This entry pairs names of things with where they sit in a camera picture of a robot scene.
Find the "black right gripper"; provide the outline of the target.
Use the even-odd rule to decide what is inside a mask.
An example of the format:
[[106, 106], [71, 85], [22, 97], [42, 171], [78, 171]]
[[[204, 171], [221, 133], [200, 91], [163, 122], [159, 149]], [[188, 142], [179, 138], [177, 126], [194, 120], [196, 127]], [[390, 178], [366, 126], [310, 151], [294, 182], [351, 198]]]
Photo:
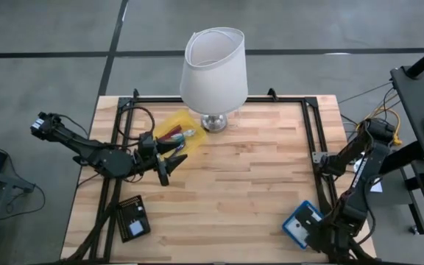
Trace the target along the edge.
[[326, 255], [335, 253], [334, 229], [325, 219], [317, 221], [314, 211], [304, 206], [297, 210], [295, 218], [305, 226], [307, 235], [304, 238], [303, 248], [323, 252]]

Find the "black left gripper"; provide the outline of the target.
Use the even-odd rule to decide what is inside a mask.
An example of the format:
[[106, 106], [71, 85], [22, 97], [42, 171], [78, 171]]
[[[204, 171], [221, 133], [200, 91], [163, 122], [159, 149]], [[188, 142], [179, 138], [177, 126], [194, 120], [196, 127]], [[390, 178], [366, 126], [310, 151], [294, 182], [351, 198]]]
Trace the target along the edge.
[[181, 145], [180, 141], [163, 141], [155, 138], [151, 132], [139, 135], [138, 148], [135, 151], [137, 159], [136, 173], [144, 176], [149, 170], [156, 171], [162, 186], [169, 185], [169, 174], [171, 174], [188, 155], [175, 155], [161, 160], [160, 156]]

